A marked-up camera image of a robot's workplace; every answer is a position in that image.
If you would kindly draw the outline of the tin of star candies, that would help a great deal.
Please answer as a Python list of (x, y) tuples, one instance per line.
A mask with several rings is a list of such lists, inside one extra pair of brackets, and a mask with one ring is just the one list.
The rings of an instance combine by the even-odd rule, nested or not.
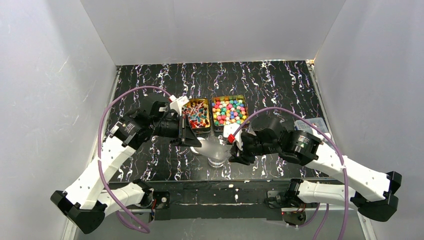
[(209, 100), (211, 121), (214, 132), (223, 132), (229, 124), (243, 124), (250, 116), (246, 98), (243, 95), (227, 95)]

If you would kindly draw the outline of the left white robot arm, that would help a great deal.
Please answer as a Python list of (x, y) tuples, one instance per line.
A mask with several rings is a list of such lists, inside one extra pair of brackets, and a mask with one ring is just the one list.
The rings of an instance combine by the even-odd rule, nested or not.
[(100, 153), (65, 190), (57, 190), (51, 201), (84, 234), (96, 230), (105, 217), (125, 207), (154, 208), (154, 189), (142, 180), (111, 189), (109, 180), (143, 143), (152, 137), (168, 138), (180, 147), (200, 147), (183, 108), (186, 96), (150, 94), (140, 107), (122, 116), (110, 129)]

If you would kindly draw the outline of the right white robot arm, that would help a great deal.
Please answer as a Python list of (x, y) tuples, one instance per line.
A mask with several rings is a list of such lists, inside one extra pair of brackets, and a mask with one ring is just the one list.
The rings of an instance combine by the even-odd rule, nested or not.
[(260, 116), (251, 127), (252, 133), (240, 130), (236, 123), (224, 127), (223, 135), (232, 146), (231, 163), (250, 165), (257, 156), (277, 154), (288, 163), (318, 170), (338, 181), (327, 184), (293, 178), (285, 192), (266, 199), (273, 208), (325, 203), (348, 207), (378, 222), (388, 221), (397, 211), (396, 192), (402, 183), (398, 172), (378, 172), (339, 156), (322, 137), (287, 129), (275, 117)]

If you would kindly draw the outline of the clear plastic scoop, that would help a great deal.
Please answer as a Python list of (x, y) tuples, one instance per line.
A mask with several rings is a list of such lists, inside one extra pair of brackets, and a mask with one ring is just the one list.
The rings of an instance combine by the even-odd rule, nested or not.
[(231, 149), (227, 145), (210, 140), (200, 140), (201, 147), (194, 147), (199, 154), (210, 158), (224, 158), (231, 156)]

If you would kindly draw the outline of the tin of lollipops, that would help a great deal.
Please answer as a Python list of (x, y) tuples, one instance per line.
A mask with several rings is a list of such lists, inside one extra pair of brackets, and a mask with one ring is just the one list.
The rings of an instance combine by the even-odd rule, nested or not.
[(183, 107), (189, 126), (195, 134), (205, 134), (211, 131), (210, 106), (206, 98), (191, 98)]

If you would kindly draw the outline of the clear round jar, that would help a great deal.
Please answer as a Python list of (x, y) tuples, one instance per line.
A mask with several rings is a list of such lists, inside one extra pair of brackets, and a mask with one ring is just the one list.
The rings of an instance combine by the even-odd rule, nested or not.
[(208, 157), (208, 164), (213, 168), (221, 168), (228, 161), (228, 157)]

